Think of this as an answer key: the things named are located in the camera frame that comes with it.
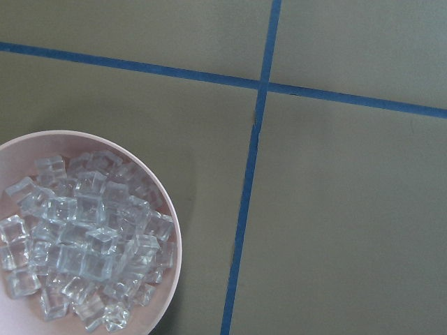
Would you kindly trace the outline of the pink bowl of ice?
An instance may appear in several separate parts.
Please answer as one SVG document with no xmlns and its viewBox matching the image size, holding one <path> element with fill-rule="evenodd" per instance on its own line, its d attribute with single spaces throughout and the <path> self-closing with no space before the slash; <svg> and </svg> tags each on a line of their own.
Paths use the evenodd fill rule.
<svg viewBox="0 0 447 335">
<path fill-rule="evenodd" d="M 2 334 L 149 334 L 181 263 L 171 199 L 129 151 L 75 131 L 1 145 Z"/>
</svg>

